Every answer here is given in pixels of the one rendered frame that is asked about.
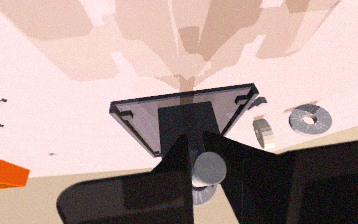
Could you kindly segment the orange shallow tray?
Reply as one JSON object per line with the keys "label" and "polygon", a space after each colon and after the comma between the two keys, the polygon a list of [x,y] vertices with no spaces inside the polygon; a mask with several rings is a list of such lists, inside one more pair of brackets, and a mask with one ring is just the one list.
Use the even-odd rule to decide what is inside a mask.
{"label": "orange shallow tray", "polygon": [[0,189],[26,186],[30,170],[0,159]]}

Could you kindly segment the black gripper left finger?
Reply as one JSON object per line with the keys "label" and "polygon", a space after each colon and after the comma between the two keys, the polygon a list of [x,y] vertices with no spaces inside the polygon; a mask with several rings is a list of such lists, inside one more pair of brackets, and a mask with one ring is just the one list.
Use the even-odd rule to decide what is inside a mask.
{"label": "black gripper left finger", "polygon": [[56,209],[63,224],[194,224],[187,135],[149,172],[68,186]]}

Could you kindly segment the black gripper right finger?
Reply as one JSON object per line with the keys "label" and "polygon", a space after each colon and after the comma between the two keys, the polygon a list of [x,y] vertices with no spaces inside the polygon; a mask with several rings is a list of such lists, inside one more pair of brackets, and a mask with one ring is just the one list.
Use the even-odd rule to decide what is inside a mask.
{"label": "black gripper right finger", "polygon": [[298,224],[305,185],[358,173],[358,140],[275,154],[203,131],[226,164],[220,183],[239,224]]}

